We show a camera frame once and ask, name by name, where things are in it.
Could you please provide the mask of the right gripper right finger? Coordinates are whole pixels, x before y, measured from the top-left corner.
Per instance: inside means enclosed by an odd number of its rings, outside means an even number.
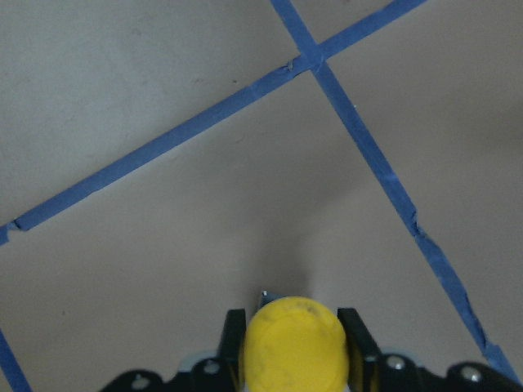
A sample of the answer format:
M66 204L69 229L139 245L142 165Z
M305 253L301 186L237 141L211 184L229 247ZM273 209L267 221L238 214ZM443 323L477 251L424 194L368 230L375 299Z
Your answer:
M378 391L382 351L354 308L338 308L337 318L346 334L349 359L347 385L350 391Z

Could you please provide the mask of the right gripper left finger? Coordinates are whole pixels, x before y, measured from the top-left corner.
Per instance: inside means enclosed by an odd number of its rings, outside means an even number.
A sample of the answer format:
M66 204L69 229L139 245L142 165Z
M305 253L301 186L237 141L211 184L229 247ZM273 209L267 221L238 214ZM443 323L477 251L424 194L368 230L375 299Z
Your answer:
M245 310L228 310L218 346L218 358L224 365L224 374L228 379L231 391L244 390L242 357L246 329Z

